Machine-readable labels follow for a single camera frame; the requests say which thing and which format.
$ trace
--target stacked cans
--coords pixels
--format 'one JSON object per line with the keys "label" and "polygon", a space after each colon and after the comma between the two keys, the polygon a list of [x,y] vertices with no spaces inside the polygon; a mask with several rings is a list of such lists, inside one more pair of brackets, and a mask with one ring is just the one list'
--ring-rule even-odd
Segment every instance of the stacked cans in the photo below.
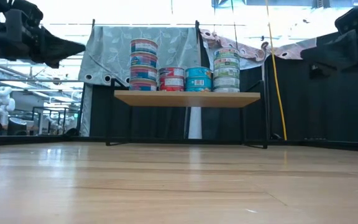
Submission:
{"label": "stacked cans", "polygon": [[240,92],[240,57],[233,48],[222,48],[214,53],[214,92]]}
{"label": "stacked cans", "polygon": [[160,91],[184,91],[185,70],[178,67],[161,68],[158,71]]}
{"label": "stacked cans", "polygon": [[205,67],[186,69],[186,91],[211,91],[211,70]]}
{"label": "stacked cans", "polygon": [[157,49],[158,45],[152,40],[131,41],[130,90],[157,90]]}

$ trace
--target yellow cable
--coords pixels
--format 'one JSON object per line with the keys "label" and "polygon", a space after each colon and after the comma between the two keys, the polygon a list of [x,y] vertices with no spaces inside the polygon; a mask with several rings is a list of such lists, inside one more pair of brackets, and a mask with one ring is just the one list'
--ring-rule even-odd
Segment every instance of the yellow cable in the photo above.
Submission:
{"label": "yellow cable", "polygon": [[283,111],[283,105],[281,104],[280,89],[279,89],[279,87],[278,87],[278,80],[277,80],[277,69],[276,69],[276,61],[275,61],[275,57],[274,57],[272,28],[270,27],[269,0],[265,0],[265,2],[266,2],[266,11],[267,11],[267,19],[268,19],[268,31],[269,31],[269,33],[270,33],[270,46],[272,46],[272,59],[273,59],[274,80],[275,80],[275,83],[276,83],[276,91],[277,91],[278,105],[280,106],[281,121],[282,121],[282,123],[283,123],[284,140],[287,140],[287,129],[285,128],[284,111]]}

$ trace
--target wooden floor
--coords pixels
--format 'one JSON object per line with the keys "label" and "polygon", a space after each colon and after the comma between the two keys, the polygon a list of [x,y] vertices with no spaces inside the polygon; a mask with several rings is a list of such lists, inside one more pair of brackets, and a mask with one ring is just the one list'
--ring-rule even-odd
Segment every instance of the wooden floor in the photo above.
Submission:
{"label": "wooden floor", "polygon": [[358,224],[358,152],[0,147],[0,223]]}

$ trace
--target red can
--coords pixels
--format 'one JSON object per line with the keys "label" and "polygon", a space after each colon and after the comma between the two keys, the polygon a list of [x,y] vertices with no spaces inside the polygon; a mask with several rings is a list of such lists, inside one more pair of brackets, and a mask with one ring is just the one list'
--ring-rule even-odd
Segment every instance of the red can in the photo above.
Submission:
{"label": "red can", "polygon": [[185,79],[176,76],[160,77],[160,91],[185,91]]}
{"label": "red can", "polygon": [[179,67],[167,67],[167,68],[160,68],[158,71],[160,77],[183,77],[185,78],[185,70]]}

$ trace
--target white robot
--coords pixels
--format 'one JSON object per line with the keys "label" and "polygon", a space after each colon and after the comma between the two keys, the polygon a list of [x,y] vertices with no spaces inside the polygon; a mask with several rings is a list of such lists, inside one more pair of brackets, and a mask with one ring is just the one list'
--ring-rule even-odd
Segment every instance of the white robot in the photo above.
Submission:
{"label": "white robot", "polygon": [[[71,123],[74,121],[74,116],[69,116],[68,118],[66,118],[65,120],[65,131],[69,130]],[[63,119],[60,119],[60,125],[63,125]]]}
{"label": "white robot", "polygon": [[10,97],[12,88],[7,86],[0,87],[0,123],[3,126],[8,124],[9,112],[15,110],[15,100]]}
{"label": "white robot", "polygon": [[57,123],[57,121],[55,121],[54,119],[52,119],[50,116],[47,116],[47,120],[50,122],[50,125],[51,125],[51,127],[53,128],[53,129],[56,129],[56,130],[62,130],[62,126],[61,125],[59,125],[58,123]]}
{"label": "white robot", "polygon": [[[53,127],[53,129],[63,131],[63,119],[60,119],[59,123],[52,119],[50,116],[47,116],[46,119],[50,122],[50,125]],[[65,120],[65,131],[69,129],[71,123],[74,121],[74,117],[70,116],[66,118]]]}

